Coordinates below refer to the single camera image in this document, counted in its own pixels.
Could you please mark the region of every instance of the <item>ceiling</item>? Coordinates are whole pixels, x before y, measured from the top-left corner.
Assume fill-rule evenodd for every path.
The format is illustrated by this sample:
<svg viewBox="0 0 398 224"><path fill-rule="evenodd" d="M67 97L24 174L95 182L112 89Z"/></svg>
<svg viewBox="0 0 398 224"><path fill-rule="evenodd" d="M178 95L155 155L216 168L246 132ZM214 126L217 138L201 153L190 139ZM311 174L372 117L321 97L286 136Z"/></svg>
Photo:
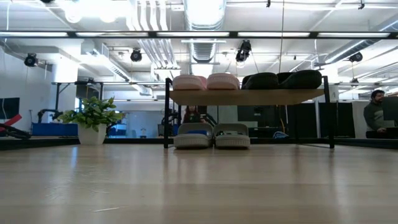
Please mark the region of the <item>ceiling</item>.
<svg viewBox="0 0 398 224"><path fill-rule="evenodd" d="M78 23L69 23L65 19L65 8L59 7L64 2L58 0L57 4L45 7L39 0L0 0L0 29L9 30L129 30L126 25L126 14L129 14L129 3L125 0L113 1L113 10L117 11L117 19L111 23L102 22L92 13L83 17ZM366 1L364 9L359 10L360 0L286 0L285 9L283 0L272 0L271 6L266 7L267 1L255 0L227 0L223 30L289 30L289 31L369 31L392 16L398 16L398 2L393 0ZM167 1L167 26L170 30L186 30L183 2L179 0ZM150 20L149 5L147 8L147 21ZM278 39L252 39L252 54L245 61L243 68L238 68L234 57L236 49L242 40L227 39L225 43L218 44L213 66L213 73L231 72L244 77L257 72L287 72L304 60L314 59L316 55L327 55L344 46L349 40L278 40ZM81 55L83 40L72 39L11 39L7 44L13 49L21 46L58 47L66 53L76 57L87 70L79 70L79 76L92 76L96 80L120 81L107 67L98 62L88 60ZM133 48L139 48L136 39L96 39L96 45L105 44L109 48L109 56L127 71L135 80L153 81L150 74L152 62L142 50L142 60L131 62L130 54ZM181 74L191 70L191 58L188 44L181 43L180 39L172 39L172 49L181 68ZM340 61L326 67L338 71L338 80L348 82L352 76L376 72L380 68L396 62L398 51L396 40L383 40L364 50L362 62L352 64ZM388 72L382 72L370 78L373 82L382 78L398 76L398 67Z"/></svg>

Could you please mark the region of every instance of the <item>man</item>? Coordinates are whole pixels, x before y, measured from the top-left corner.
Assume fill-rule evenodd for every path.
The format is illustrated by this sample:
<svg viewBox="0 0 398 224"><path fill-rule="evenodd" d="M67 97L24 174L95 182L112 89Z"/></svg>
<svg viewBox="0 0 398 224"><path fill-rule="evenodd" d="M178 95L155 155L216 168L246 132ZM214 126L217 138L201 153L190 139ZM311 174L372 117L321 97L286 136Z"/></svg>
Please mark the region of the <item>man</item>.
<svg viewBox="0 0 398 224"><path fill-rule="evenodd" d="M384 98L384 91L375 90L371 95L371 102L365 107L363 116L368 130L366 131L367 138L392 138L387 133L387 128L393 128L395 121L385 121L383 116L382 102Z"/></svg>

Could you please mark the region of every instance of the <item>ventilation duct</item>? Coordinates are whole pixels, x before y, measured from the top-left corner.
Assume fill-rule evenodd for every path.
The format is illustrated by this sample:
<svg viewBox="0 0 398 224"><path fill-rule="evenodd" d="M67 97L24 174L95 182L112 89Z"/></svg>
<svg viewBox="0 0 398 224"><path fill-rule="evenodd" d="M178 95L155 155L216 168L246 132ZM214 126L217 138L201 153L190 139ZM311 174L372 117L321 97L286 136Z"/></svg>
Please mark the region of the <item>ventilation duct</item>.
<svg viewBox="0 0 398 224"><path fill-rule="evenodd" d="M383 23L381 26L382 29L376 29L380 32L396 32L398 30L398 20L395 19L394 21L389 21L388 25ZM325 63L331 64L339 62L345 58L348 58L361 50L372 46L373 44L379 42L380 39L373 39L373 40L353 40L350 43L346 44L345 46L340 47L333 53L328 54L325 57Z"/></svg>
<svg viewBox="0 0 398 224"><path fill-rule="evenodd" d="M397 32L398 30L398 15L391 17L390 19L384 21L378 26L371 29L373 32ZM332 63L339 62L340 60L346 59L365 48L368 48L375 43L379 42L378 39L371 40L352 40L348 44L340 47L336 51L326 55L325 57L320 57L319 65L328 65ZM293 70L305 70L311 66L311 62L304 62Z"/></svg>
<svg viewBox="0 0 398 224"><path fill-rule="evenodd" d="M102 44L101 47L96 47L92 40L85 40L81 44L81 54L90 55L94 57L95 60L99 60L103 66L105 66L113 74L123 78L125 82L137 81L131 80L129 78L129 72L125 71L122 66L109 57L109 50L104 44ZM150 88L146 88L142 85L132 85L132 87L138 90L141 96L152 96L152 90Z"/></svg>
<svg viewBox="0 0 398 224"><path fill-rule="evenodd" d="M226 0L184 0L185 22L188 30L221 30L224 22ZM194 61L209 63L216 52L216 44L191 43Z"/></svg>

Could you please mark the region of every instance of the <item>fluorescent light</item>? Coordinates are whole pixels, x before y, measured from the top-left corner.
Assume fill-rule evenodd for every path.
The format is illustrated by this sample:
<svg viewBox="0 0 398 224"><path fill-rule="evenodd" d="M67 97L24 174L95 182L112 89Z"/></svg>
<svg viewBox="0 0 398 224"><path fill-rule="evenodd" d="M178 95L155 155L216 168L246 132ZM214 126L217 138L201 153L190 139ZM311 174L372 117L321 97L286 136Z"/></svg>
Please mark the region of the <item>fluorescent light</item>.
<svg viewBox="0 0 398 224"><path fill-rule="evenodd" d="M225 40L181 40L183 44L225 44Z"/></svg>
<svg viewBox="0 0 398 224"><path fill-rule="evenodd" d="M0 37L67 37L66 32L0 32Z"/></svg>
<svg viewBox="0 0 398 224"><path fill-rule="evenodd" d="M388 37L388 32L321 32L318 37Z"/></svg>
<svg viewBox="0 0 398 224"><path fill-rule="evenodd" d="M308 37L309 32L238 32L238 37Z"/></svg>
<svg viewBox="0 0 398 224"><path fill-rule="evenodd" d="M229 32L202 32L202 31L187 31L187 32L158 32L158 37L227 37Z"/></svg>
<svg viewBox="0 0 398 224"><path fill-rule="evenodd" d="M389 90L387 93L396 93L398 91L398 88L393 88Z"/></svg>
<svg viewBox="0 0 398 224"><path fill-rule="evenodd" d="M78 37L147 37L147 32L77 32Z"/></svg>
<svg viewBox="0 0 398 224"><path fill-rule="evenodd" d="M130 82L131 85L166 85L166 82Z"/></svg>
<svg viewBox="0 0 398 224"><path fill-rule="evenodd" d="M134 100L113 100L115 102L130 102L130 101L140 101L140 102L151 102L151 101L164 101L164 100L156 100L156 99L134 99Z"/></svg>
<svg viewBox="0 0 398 224"><path fill-rule="evenodd" d="M104 83L104 85L130 85L130 83L118 83L118 82L109 82L109 83Z"/></svg>

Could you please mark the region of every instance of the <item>spotlight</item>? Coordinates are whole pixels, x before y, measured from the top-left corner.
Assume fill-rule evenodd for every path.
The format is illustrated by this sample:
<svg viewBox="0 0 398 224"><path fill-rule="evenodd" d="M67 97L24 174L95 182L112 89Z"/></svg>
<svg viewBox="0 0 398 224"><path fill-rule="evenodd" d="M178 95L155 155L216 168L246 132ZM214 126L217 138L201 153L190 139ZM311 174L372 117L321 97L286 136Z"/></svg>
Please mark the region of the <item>spotlight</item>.
<svg viewBox="0 0 398 224"><path fill-rule="evenodd" d="M362 56L361 52L358 52L348 58L348 60L350 62L360 62L360 61L362 61L362 59L363 59L363 56Z"/></svg>
<svg viewBox="0 0 398 224"><path fill-rule="evenodd" d="M27 57L25 58L25 61L24 61L24 64L26 66L33 68L33 67L36 67L38 63L39 63L39 60L37 60L35 53L27 54Z"/></svg>
<svg viewBox="0 0 398 224"><path fill-rule="evenodd" d="M239 48L238 53L236 54L237 62L244 62L248 59L251 51L251 44L249 40L243 40L241 47Z"/></svg>
<svg viewBox="0 0 398 224"><path fill-rule="evenodd" d="M140 62L142 59L142 54L141 54L141 50L140 49L133 49L132 50L132 54L130 56L130 59L133 62Z"/></svg>

